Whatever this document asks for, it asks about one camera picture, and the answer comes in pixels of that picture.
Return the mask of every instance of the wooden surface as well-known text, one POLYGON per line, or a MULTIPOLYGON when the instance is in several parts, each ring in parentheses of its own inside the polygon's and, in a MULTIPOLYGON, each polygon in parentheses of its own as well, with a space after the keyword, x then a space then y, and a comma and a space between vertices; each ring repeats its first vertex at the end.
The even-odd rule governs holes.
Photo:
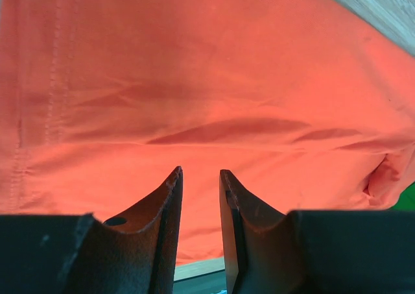
POLYGON ((415 56, 415 0, 336 0, 415 56))
POLYGON ((174 281, 193 278, 194 276, 199 275, 206 275, 221 270, 225 270, 225 262, 223 257, 189 263, 187 265, 176 267, 176 270, 174 271, 174 281))

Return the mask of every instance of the green object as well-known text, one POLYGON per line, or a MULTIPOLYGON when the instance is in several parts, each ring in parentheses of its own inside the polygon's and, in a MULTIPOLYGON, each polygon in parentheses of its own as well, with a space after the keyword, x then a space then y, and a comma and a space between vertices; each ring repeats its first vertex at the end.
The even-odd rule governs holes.
POLYGON ((410 185, 399 198, 393 210, 411 211, 415 210, 415 183, 410 185))

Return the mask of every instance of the cloth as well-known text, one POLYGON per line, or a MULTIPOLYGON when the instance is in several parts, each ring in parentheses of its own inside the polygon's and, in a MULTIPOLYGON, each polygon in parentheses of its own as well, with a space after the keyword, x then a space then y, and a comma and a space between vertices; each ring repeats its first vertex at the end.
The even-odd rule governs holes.
POLYGON ((415 183, 409 186, 401 194, 398 202, 392 207, 392 209, 415 211, 415 183))
POLYGON ((222 256, 219 170, 281 212, 415 180, 413 57, 334 0, 2 0, 0 212, 106 219, 184 169, 178 264, 222 256))

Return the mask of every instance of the orange shirt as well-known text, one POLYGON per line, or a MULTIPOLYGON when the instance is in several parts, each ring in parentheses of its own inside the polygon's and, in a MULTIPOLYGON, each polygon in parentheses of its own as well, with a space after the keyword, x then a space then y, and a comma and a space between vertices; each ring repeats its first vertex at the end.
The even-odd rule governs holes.
POLYGON ((184 169, 178 264, 222 255, 219 169, 287 212, 415 180, 415 61, 334 0, 3 0, 0 212, 105 219, 184 169))

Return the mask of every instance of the stitched seam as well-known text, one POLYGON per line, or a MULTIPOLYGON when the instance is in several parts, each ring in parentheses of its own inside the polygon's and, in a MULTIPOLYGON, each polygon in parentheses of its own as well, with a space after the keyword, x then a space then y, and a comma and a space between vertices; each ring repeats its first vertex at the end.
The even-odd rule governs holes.
POLYGON ((13 168, 12 174, 10 176, 10 193, 8 198, 8 211, 12 212, 15 210, 17 204, 17 195, 15 193, 16 187, 18 185, 18 170, 19 170, 19 154, 20 154, 20 142, 18 138, 18 142, 16 143, 16 147, 14 149, 14 156, 13 156, 13 168))
POLYGON ((68 104, 68 95, 69 95, 69 84, 71 80, 71 65, 72 65, 72 59, 74 57, 75 53, 75 38, 76 38, 76 32, 77 32, 77 17, 79 13, 79 3, 80 0, 75 0, 73 5, 73 22, 71 27, 71 32, 69 34, 69 50, 67 57, 69 59, 69 63, 67 65, 67 69, 65 72, 65 81, 63 85, 63 98, 62 98, 62 108, 60 111, 59 121, 58 121, 58 139, 59 141, 62 139, 63 131, 64 131, 64 116, 65 112, 67 110, 67 104, 68 104))
POLYGON ((21 205, 21 198, 24 196, 25 192, 25 177, 26 177, 26 170, 27 170, 27 155, 28 155, 28 149, 23 149, 23 152, 20 152, 19 157, 19 175, 18 175, 18 195, 17 195, 17 202, 16 206, 18 209, 20 209, 21 205))
POLYGON ((56 21, 54 24, 54 39, 53 39, 53 57, 50 68, 50 88, 49 88, 49 103, 47 107, 47 118, 45 123, 45 142, 50 144, 51 135, 51 121, 54 110, 54 95, 56 93, 56 65, 58 63, 59 38, 61 35, 61 19, 62 19, 62 4, 63 0, 56 0, 56 21))

